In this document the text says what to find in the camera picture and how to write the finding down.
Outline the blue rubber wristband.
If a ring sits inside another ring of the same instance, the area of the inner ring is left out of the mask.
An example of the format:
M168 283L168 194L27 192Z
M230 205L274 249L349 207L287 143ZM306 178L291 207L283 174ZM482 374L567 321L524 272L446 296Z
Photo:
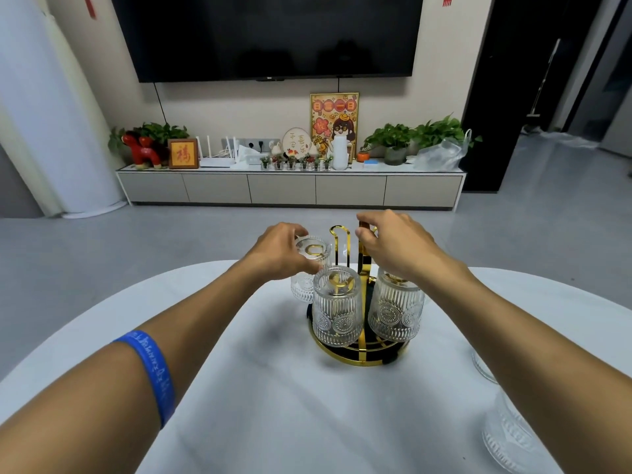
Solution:
M170 421L176 409L176 393L168 363L152 336L142 330L132 330L115 339L136 352L152 387L161 429Z

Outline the round embroidered plaque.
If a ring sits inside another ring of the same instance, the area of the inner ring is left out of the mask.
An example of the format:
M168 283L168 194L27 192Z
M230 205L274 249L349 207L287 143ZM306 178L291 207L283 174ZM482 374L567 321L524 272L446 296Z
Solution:
M304 129L292 127L283 136L281 145L284 149L284 154L288 157L303 159L308 156L312 139Z

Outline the white tower air conditioner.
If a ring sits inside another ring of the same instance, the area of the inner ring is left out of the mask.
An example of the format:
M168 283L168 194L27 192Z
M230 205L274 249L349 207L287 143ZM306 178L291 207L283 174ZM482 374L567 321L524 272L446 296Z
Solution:
M128 201L104 114L47 0L0 0L0 146L45 216Z

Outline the green plant in glass pot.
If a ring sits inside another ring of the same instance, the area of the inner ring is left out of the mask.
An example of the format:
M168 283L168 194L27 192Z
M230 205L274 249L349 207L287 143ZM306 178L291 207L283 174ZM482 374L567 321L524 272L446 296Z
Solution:
M415 137L416 131L404 124L386 124L377 128L363 144L363 150L370 151L379 147L385 149L383 159L389 166L400 166L405 163L407 149Z

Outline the white television cabinet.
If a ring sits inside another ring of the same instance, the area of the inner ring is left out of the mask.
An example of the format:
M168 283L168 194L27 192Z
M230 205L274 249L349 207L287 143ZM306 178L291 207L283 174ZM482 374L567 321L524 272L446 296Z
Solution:
M140 205L411 208L454 211L467 174L422 172L412 165L355 163L344 171L264 171L202 167L116 172L128 202Z

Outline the person's right forearm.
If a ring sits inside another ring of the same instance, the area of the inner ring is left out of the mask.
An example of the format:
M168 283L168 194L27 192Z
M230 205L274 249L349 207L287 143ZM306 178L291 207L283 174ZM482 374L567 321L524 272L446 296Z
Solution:
M632 378L435 256L405 275L450 317L566 474L632 474Z

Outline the person's left forearm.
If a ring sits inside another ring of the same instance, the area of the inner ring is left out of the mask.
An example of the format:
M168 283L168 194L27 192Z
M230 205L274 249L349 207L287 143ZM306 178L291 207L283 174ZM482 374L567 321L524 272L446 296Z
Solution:
M162 350L176 404L219 337L263 284L242 260L139 326ZM140 358L110 343L0 426L0 474L133 474L161 431Z

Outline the green trailing potted plant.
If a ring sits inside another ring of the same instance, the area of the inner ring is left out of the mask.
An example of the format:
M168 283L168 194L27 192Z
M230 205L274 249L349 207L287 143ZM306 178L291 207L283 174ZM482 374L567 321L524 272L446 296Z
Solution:
M464 150L483 142L482 136L473 137L471 130L464 130L461 121L448 115L445 118L409 128L407 133L409 145L416 145L419 149L439 145L444 140L458 146L465 146Z

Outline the clear embossed drinking glass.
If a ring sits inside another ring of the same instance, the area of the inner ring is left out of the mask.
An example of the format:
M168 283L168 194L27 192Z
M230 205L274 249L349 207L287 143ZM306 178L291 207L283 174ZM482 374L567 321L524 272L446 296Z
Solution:
M350 346L363 330L361 279L345 266L328 266L313 278L312 329L332 348Z
M426 294L412 281L380 267L368 312L368 325L381 339L411 341L420 330L425 298Z
M503 390L486 412L482 437L490 455L510 474L563 474Z
M295 240L299 254L308 260L317 261L321 268L328 267L331 261L331 244L318 236L303 236ZM314 275L300 272L291 277L291 292L299 301L311 303L313 300Z
M471 359L474 367L477 369L478 373L483 376L486 380L498 384L494 374L491 372L490 368L486 365L483 359L480 357L478 352L474 349L471 351Z

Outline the person's right hand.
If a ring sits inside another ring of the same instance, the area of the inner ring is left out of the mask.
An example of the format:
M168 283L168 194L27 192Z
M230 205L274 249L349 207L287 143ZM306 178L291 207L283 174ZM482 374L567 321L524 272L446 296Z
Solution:
M447 255L422 225L407 214L392 210L366 211L356 215L359 227L377 227L382 248L374 259L385 271L414 282L439 272Z

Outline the white tissue box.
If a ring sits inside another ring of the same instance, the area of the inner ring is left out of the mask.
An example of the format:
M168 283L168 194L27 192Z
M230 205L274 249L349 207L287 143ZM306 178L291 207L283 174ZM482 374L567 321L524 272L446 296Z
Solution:
M232 170L249 170L254 169L255 166L261 164L261 159L265 157L264 153L261 153L254 148L248 146L239 145L236 149L236 157L234 163L230 166Z

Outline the gold cup rack stand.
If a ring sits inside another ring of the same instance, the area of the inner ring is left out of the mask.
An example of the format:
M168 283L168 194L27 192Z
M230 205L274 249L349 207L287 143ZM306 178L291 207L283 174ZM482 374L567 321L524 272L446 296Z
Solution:
M343 225L335 225L330 228L330 233L334 238L334 263L330 266L342 266L339 265L339 237L338 230L342 230L346 234L347 248L350 248L351 232L347 227ZM368 325L368 312L370 303L372 301L372 294L374 291L378 269L375 274L372 274L374 265L370 256L365 256L361 250L361 245L358 245L358 263L356 268L352 268L350 263L351 255L350 251L346 252L346 265L354 270L361 279L361 300L362 300L362 314L363 314L363 330L358 340L352 343L350 346L342 348L332 348L321 343L315 336L312 329L312 302L307 306L306 318L309 321L309 329L313 340L316 344L325 351L329 356L335 358L343 363L354 366L378 366L387 365L395 362L408 347L408 342L392 342L381 339L376 336L373 330Z

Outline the framed cartoon poster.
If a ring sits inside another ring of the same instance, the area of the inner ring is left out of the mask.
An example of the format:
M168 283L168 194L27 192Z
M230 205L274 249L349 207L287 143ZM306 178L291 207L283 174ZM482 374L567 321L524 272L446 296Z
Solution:
M345 135L352 164L358 142L359 93L312 93L310 106L312 142L319 157L332 157L335 136Z

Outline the white thermos jug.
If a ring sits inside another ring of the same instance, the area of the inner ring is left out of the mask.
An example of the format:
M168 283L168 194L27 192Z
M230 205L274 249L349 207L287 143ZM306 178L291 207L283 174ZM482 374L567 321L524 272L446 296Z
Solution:
M332 160L330 165L336 171L344 171L349 165L348 139L347 135L338 134L331 142Z

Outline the white antenna router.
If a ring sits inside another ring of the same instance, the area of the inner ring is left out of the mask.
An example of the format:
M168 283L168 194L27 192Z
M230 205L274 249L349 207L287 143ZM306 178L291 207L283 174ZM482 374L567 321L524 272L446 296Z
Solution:
M204 152L202 149L202 142L199 136L195 137L198 148L198 163L200 167L213 167L213 168L223 168L223 167L232 167L236 164L236 151L234 148L234 139L231 140L228 137L225 137L224 148L220 150L215 155L212 153L212 149L210 146L210 137L207 136L207 154L208 156L204 156Z

